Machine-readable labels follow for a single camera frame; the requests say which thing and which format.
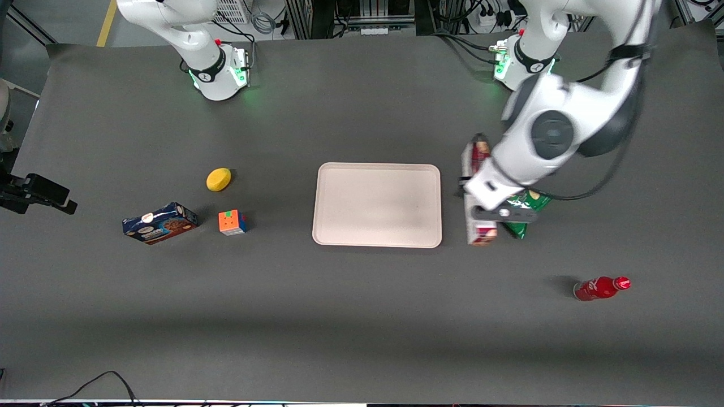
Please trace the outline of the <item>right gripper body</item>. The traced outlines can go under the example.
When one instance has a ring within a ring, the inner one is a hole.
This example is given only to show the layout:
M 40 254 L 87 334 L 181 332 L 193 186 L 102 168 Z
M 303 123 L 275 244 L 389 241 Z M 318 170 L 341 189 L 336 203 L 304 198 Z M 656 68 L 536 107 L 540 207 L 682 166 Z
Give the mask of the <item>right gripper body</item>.
M 25 191 L 21 188 L 24 179 L 7 172 L 1 173 L 1 207 L 16 214 L 28 211 L 29 203 Z

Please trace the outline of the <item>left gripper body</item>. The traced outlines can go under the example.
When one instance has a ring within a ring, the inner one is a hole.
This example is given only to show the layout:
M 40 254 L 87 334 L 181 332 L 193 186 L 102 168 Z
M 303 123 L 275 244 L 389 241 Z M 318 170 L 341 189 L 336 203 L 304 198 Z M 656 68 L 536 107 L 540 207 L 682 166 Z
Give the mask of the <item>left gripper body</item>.
M 524 191 L 530 171 L 527 158 L 489 158 L 463 185 L 463 192 L 486 210 L 496 209 L 510 196 Z

